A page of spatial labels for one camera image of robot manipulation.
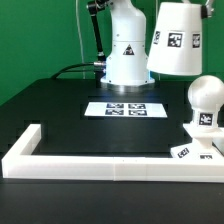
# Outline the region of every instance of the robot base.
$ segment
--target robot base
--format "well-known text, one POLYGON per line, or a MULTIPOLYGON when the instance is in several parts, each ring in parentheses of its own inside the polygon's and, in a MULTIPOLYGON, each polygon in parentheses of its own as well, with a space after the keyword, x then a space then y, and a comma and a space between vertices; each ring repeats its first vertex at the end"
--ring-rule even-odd
POLYGON ((145 90, 150 90, 154 88, 155 80, 149 79, 145 84, 142 85, 117 85, 112 84, 108 82, 105 77, 101 79, 101 87, 104 89, 110 89, 113 91, 125 93, 125 92, 131 92, 131 93, 137 93, 137 92, 143 92, 145 90))

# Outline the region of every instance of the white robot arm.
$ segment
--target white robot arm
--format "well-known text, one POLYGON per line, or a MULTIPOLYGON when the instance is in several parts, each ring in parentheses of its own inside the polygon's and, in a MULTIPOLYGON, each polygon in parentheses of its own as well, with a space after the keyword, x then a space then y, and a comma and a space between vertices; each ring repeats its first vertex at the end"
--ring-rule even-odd
POLYGON ((146 17, 131 0, 97 0, 96 12, 109 6, 112 18, 112 52, 106 59, 103 87, 139 91, 154 83, 146 68, 146 17))

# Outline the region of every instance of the white cylindrical housing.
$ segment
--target white cylindrical housing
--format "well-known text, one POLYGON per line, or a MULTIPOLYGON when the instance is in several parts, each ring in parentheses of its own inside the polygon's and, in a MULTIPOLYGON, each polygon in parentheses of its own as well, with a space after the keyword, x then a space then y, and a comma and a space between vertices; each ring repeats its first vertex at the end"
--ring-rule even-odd
POLYGON ((147 68, 170 75, 202 73, 201 5, 161 4, 147 68))
POLYGON ((139 86, 148 83, 145 53, 146 18, 130 0, 114 0, 110 5, 113 43, 106 61, 103 83, 139 86))

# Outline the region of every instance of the black cable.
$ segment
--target black cable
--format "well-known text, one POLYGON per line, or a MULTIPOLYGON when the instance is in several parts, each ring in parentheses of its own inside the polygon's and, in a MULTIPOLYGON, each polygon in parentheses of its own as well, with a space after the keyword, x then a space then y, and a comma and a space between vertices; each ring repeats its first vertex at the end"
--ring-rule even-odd
POLYGON ((70 66, 67 66, 63 69, 61 69, 59 72, 55 73, 54 75, 51 76, 51 79, 57 79, 57 77, 61 74, 61 73, 64 73, 66 71, 68 71, 69 69, 72 69, 72 68, 79 68, 79 67, 85 67, 85 66, 91 66, 91 65, 94 65, 93 62, 87 62, 87 63, 81 63, 81 64, 76 64, 76 65, 70 65, 70 66))

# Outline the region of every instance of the warning label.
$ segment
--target warning label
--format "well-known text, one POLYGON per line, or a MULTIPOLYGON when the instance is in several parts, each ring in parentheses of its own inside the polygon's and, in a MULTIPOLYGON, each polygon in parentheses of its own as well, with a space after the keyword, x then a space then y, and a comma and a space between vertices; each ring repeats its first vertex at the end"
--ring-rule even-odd
POLYGON ((135 55, 134 54, 134 51, 131 47, 131 45, 129 44, 128 47, 126 48, 126 50, 124 51, 124 54, 123 55, 135 55))

